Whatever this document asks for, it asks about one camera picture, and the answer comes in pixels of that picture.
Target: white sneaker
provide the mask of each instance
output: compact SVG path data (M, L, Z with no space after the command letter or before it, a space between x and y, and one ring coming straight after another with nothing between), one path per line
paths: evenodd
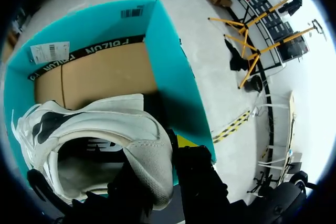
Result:
M76 145L66 147L74 140L86 145L88 137L96 140L89 140L87 151L92 147L113 152L123 149L137 177L152 192L154 209L163 209L172 197L170 139L156 119L143 111L141 94L102 99L75 111L54 101L37 104L19 118L16 128L12 115L12 131L29 169L42 172L55 193L65 199L85 199L86 191L105 194L107 184L122 166L122 160L93 162L78 158L77 152L82 150L79 145L78 150ZM59 152L64 150L74 155L59 160Z

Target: yellow tripod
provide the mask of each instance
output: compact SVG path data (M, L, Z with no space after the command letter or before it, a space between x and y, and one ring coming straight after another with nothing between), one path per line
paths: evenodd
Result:
M292 35L292 36L290 36L290 37L288 37L288 38L286 38L286 39L284 39L284 40L282 40L280 42L277 42L277 43L275 43L275 44L273 44L273 45L271 45L271 46L269 46L269 47L267 47L267 48L265 48L263 50L258 50L257 48L249 45L247 43L248 28L251 25L257 23L262 18L264 18L267 15L269 15L271 12L273 12L275 9L277 9L279 6L283 5L287 1L289 1L289 0L284 0L284 1L280 2L276 6L272 7L270 10L262 13L260 16L258 16L257 18L255 18L254 20L252 20L251 22L249 22L248 24L243 24L243 23L240 23L240 22L235 22L235 21L232 21L232 20L226 20L226 19L220 19L220 18L208 18L209 20L224 22L224 23L230 25L231 27L233 27L240 35L244 36L244 41L242 41L242 40L239 40L239 39L237 39L235 37L232 37L230 35L224 35L224 37L230 38L230 39L232 39L232 40L234 40L236 42L239 42L239 43L241 43L243 45L243 52L241 53L242 58L244 57L244 53L245 53L246 47L248 47L248 48L250 48L250 49L252 49L252 50L254 50L256 52L256 53L254 53L254 54L252 54L252 55L250 55L250 56L247 57L247 60L254 59L254 61L253 61L253 64L251 65L251 67L249 68L249 70L248 70L245 78L240 83L240 85L238 87L239 89L241 89L244 86L244 84L247 81L247 79L249 78L251 72L255 68L255 66L256 66L259 58L260 58L260 55L263 54L264 52L267 52L267 51L272 50L272 49L274 49L274 48L276 48L276 47L278 47L278 46L280 46L280 45L282 45L284 43L287 43L287 42L289 42L291 40L294 40L294 39L300 37L301 35L303 35L305 33L308 33L308 32L310 32L310 31L312 31L314 29L316 29L319 34L324 34L322 27L320 26L320 24L315 19L315 20L312 21L313 27L310 27L310 28L308 28L308 29L306 29L306 30L304 30L304 31L302 31L300 33L294 34L294 35Z

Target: yellow and black tape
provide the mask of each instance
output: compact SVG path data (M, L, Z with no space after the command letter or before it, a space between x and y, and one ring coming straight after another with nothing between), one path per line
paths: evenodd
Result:
M218 135L216 135L213 138L214 144L222 141L223 139L230 136L232 133L236 132L238 128L248 120L249 115L250 115L250 111L248 110L244 114L242 114L237 120L231 123L225 130L223 130Z
M263 154L262 154L262 156L261 156L261 159L263 159L263 158L266 156L267 152L268 152L268 146L267 146L266 149L264 150L264 152L263 152Z

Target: gray floor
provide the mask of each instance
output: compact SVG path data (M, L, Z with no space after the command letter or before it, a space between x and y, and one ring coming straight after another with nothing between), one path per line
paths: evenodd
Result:
M36 32L73 11L116 0L49 0L32 17L17 47ZM231 58L223 34L232 33L220 22L210 22L208 17L231 19L220 7L208 0L161 0L181 38L183 49L195 74L211 131L224 129L255 103L263 103L255 93L238 90L245 72L229 68ZM253 187L253 177L258 173L256 162L268 142L267 112L250 118L239 130L215 145L216 169L228 185L228 199L250 202L246 191Z

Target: shoe lace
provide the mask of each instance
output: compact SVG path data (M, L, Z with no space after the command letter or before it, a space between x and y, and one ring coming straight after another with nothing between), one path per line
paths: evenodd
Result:
M35 104L32 106L27 112L17 120L16 127L14 126L13 117L14 117L14 110L12 110L12 121L11 121L11 128L12 132L16 138L16 140L19 142L21 146L21 152L23 155L23 158L28 166L29 169L32 169L33 167L33 153L34 153L34 142L31 139L31 126L28 123L28 117L30 114L35 111L38 107L40 107L41 104Z

